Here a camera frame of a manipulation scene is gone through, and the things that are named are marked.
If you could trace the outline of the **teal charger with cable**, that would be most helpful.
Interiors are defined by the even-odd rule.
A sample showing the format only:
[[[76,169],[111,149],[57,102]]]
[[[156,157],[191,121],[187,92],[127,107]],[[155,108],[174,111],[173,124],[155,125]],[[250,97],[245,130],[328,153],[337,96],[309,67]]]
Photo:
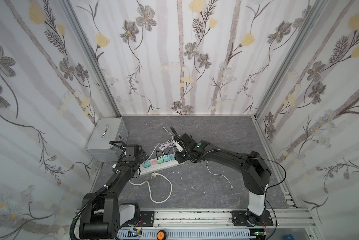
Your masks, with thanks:
[[[143,167],[144,168],[149,168],[151,166],[151,162],[150,161],[145,161],[143,162]]]

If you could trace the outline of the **green charger with black cable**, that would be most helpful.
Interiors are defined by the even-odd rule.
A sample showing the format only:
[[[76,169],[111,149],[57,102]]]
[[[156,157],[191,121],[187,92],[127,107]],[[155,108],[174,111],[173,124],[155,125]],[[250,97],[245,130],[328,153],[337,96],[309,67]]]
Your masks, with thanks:
[[[157,158],[157,164],[162,164],[162,163],[164,163],[163,157],[158,157]]]

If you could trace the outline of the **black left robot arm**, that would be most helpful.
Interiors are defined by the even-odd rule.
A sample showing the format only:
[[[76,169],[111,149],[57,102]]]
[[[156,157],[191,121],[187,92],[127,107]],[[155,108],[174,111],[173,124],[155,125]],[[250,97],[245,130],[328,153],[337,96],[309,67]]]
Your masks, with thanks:
[[[127,145],[122,141],[109,144],[122,149],[122,153],[110,179],[96,192],[84,196],[81,209],[70,225],[71,240],[116,239],[123,225],[119,195],[149,156],[141,145]]]

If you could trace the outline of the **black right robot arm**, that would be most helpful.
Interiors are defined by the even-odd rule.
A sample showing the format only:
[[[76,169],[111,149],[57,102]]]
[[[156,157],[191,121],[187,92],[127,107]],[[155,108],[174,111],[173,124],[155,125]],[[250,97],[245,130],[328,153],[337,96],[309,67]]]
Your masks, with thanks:
[[[179,163],[190,161],[197,164],[203,161],[211,161],[240,172],[244,186],[249,191],[248,206],[243,219],[250,227],[263,222],[267,190],[282,184],[286,180],[284,177],[279,183],[271,186],[269,182],[272,171],[267,162],[277,164],[284,172],[286,171],[285,168],[276,161],[262,158],[257,152],[252,151],[246,154],[228,151],[207,141],[196,142],[188,134],[180,136],[174,127],[170,127],[170,129],[174,134],[174,141],[178,148],[175,152],[175,159]]]

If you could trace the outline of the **white colourful power strip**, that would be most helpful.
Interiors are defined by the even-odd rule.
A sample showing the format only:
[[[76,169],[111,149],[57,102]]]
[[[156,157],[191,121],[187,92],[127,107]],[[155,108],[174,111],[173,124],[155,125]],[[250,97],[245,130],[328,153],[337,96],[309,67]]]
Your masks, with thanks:
[[[169,162],[164,162],[162,164],[157,164],[157,158],[154,158],[154,159],[151,159],[151,160],[148,160],[151,162],[151,166],[149,168],[144,168],[143,165],[140,166],[140,176],[143,176],[143,175],[147,175],[147,174],[151,174],[151,173],[154,173],[154,172],[158,172],[160,170],[164,170],[164,169],[168,169],[168,168],[171,168],[171,167],[175,167],[177,165],[179,165],[179,163],[174,160],[170,160]]]

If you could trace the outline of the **grey metal first-aid box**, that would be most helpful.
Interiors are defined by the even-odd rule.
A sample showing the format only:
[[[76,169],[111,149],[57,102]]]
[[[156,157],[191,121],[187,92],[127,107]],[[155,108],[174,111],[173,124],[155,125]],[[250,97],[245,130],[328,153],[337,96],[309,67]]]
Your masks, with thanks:
[[[126,143],[129,136],[122,118],[99,119],[86,146],[86,151],[98,162],[117,161],[122,150],[110,145],[110,141]]]

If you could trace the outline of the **orange emergency button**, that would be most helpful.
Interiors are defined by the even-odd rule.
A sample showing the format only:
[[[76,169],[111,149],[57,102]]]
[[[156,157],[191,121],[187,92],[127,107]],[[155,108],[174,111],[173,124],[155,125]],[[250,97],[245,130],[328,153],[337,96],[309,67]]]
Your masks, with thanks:
[[[167,240],[167,239],[168,239],[168,235],[166,231],[161,230],[157,233],[157,240]]]

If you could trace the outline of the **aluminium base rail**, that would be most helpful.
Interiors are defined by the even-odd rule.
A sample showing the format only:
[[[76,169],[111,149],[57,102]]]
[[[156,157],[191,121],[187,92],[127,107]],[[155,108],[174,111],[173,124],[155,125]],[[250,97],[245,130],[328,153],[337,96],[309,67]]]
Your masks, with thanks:
[[[245,210],[141,210],[138,223],[145,228],[315,228],[307,209],[274,209],[267,207],[261,220],[248,222]]]

